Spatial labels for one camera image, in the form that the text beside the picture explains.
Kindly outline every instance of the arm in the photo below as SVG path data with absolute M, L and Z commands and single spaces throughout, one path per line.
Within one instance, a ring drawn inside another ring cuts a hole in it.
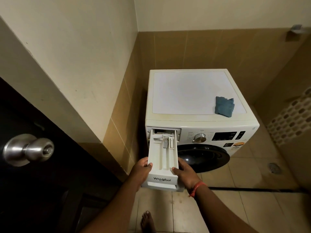
M 178 158 L 178 161 L 181 170 L 172 168 L 172 171 L 185 184 L 190 194 L 195 184 L 201 180 L 183 159 Z M 200 185 L 197 188 L 195 200 L 210 232 L 257 232 L 228 209 L 207 186 Z
M 139 160 L 132 168 L 128 179 L 107 207 L 91 221 L 81 233 L 116 232 L 126 233 L 130 222 L 135 194 L 147 179 L 152 163 L 147 166 L 148 157 Z

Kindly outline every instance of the orange sticker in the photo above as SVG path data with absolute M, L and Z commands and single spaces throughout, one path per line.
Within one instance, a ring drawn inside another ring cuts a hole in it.
M 241 146 L 241 145 L 244 145 L 244 144 L 245 144 L 244 142 L 238 142 L 238 143 L 235 143 L 233 146 L 238 147 L 238 146 Z

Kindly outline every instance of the tiled floor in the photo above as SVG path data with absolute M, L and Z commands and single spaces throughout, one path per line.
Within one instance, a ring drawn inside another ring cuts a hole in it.
M 311 232 L 310 197 L 301 193 L 216 190 L 220 200 L 259 233 Z M 140 220 L 150 211 L 158 232 L 208 232 L 199 208 L 188 193 L 140 188 L 129 231 L 141 232 Z
M 258 131 L 231 157 L 227 165 L 201 173 L 202 180 L 209 187 L 299 188 L 259 117 L 258 120 Z M 279 165 L 282 173 L 271 173 L 269 163 Z

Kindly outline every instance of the hand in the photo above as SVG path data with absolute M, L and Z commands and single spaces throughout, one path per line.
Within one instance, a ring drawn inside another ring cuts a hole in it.
M 179 169 L 173 167 L 172 171 L 177 175 L 180 180 L 184 183 L 188 192 L 191 193 L 195 184 L 201 181 L 199 176 L 195 173 L 192 167 L 189 166 L 182 158 L 178 158 Z
M 128 176 L 128 181 L 132 184 L 137 185 L 137 191 L 139 190 L 141 184 L 147 179 L 148 173 L 152 169 L 152 163 L 148 164 L 148 157 L 144 157 L 133 166 L 130 175 Z

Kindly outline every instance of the front-load washing machine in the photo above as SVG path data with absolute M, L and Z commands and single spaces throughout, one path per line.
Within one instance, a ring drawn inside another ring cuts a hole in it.
M 215 114 L 216 96 L 234 99 L 231 117 Z M 220 168 L 259 123 L 227 69 L 150 70 L 145 127 L 153 168 L 142 186 L 182 191 L 178 157 L 197 173 Z

